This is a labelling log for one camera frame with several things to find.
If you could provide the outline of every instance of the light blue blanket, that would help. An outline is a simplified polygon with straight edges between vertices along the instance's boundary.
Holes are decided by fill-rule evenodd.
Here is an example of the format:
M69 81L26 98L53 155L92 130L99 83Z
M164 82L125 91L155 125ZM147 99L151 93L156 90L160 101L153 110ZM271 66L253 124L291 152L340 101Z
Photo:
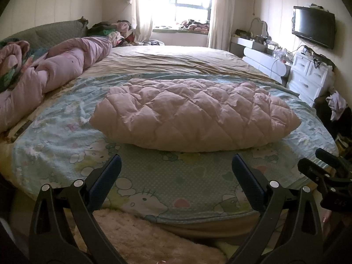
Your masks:
M147 150L108 140L88 122L108 88L134 77L147 79L204 78L218 82L244 82L244 78L218 75L106 75L81 78L71 90L46 108L15 142L12 170L22 189L36 198L40 187L68 186L84 179L118 153L122 172L105 207L120 208L150 221L188 224L237 218L252 213L231 171L231 159L241 153L251 167L284 187L299 188L309 180L297 170L300 158L319 165L314 152L337 153L334 140L315 116L315 110L282 86L255 82L294 110L302 124L286 138L260 148L212 153Z

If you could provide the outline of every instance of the wall-mounted television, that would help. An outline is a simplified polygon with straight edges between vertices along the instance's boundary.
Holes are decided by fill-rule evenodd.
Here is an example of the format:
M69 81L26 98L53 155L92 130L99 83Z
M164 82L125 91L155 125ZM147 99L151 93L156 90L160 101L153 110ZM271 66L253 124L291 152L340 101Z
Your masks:
M334 48L335 15L309 7L293 7L292 33L322 47Z

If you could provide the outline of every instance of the window frame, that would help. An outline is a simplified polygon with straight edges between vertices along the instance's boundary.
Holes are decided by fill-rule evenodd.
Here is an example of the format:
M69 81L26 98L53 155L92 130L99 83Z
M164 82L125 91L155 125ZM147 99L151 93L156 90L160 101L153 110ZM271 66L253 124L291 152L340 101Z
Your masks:
M192 4L181 4L181 3L177 3L177 0L175 0L175 3L172 3L171 0L169 0L169 3L174 4L175 7L188 7L188 8L194 8L194 9L200 9L200 10L207 10L208 11L207 20L210 21L210 15L212 10L212 0L210 0L209 2L209 7L203 7L203 5L198 6L198 5L192 5Z

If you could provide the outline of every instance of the white curtain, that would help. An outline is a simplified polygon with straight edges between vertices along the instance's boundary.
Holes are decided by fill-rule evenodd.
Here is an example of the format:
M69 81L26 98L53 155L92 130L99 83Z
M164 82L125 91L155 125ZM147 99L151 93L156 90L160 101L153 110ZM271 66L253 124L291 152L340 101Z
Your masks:
M153 30L154 0L132 0L132 25L136 41L148 41Z
M229 50L234 11L235 0L212 0L208 47Z

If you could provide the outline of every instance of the brown fluffy rug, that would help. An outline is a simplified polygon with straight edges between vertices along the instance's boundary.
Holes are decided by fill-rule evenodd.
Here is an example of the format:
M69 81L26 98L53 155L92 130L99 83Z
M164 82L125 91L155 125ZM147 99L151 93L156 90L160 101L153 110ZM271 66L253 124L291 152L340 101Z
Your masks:
M193 243L156 225L122 211L103 209L93 213L97 223L129 264L224 264L225 255L216 248ZM77 227L74 237L86 251Z

